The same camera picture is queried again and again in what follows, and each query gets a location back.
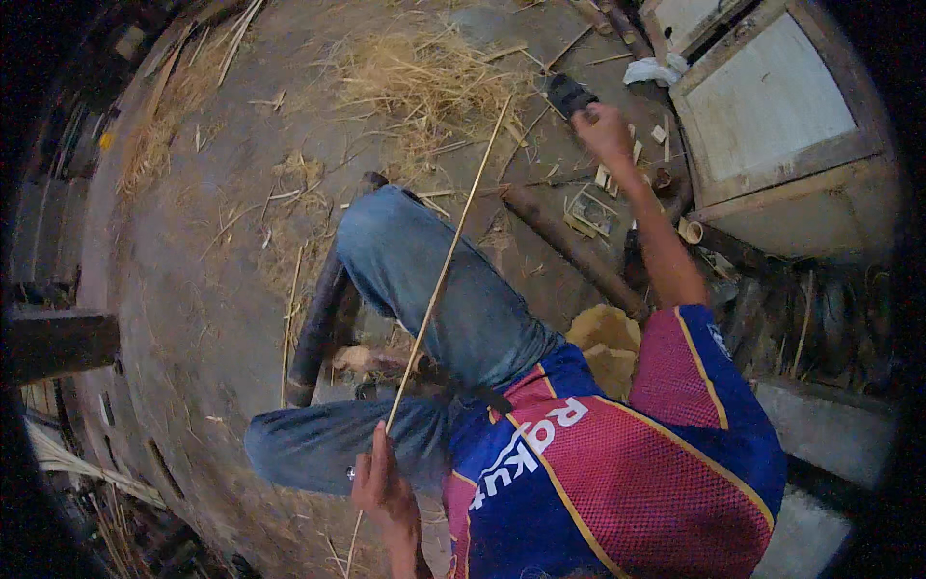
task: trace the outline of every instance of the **sleeve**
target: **sleeve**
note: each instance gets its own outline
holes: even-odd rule
[[[728,430],[761,409],[736,370],[710,310],[680,306],[657,311],[640,344],[630,406],[658,421]]]

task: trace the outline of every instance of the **hand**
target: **hand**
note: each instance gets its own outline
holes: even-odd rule
[[[357,455],[357,473],[351,500],[379,525],[383,542],[398,555],[414,555],[421,540],[418,501],[408,481],[399,475],[392,441],[386,423],[380,421],[373,431],[371,453]]]
[[[592,123],[594,117],[597,117],[597,122]],[[627,171],[636,173],[633,168],[633,139],[619,110],[591,103],[585,110],[572,115],[572,126],[585,146],[607,165],[612,175],[621,178],[622,173]]]

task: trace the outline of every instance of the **white panel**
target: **white panel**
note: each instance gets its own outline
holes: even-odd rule
[[[662,31],[672,27],[671,39],[680,40],[718,9],[717,0],[666,0],[653,10]]]
[[[711,177],[722,181],[763,161],[856,128],[816,49],[785,13],[687,97]]]

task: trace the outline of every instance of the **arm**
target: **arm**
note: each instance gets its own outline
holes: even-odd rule
[[[592,103],[572,117],[576,133],[611,172],[631,202],[640,231],[646,272],[662,308],[709,305],[704,278],[695,267],[672,224],[662,214],[653,190],[633,166],[633,139],[614,107]],[[597,116],[592,123],[588,113]]]
[[[394,579],[432,579],[421,551],[421,517],[408,481],[399,476],[386,424],[373,431],[371,453],[357,455],[351,500],[380,527]]]

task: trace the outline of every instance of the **left hand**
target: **left hand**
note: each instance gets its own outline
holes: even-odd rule
[[[379,525],[390,550],[417,549],[421,540],[418,501],[408,481],[399,474],[386,423],[373,431],[371,453],[357,455],[351,500]]]

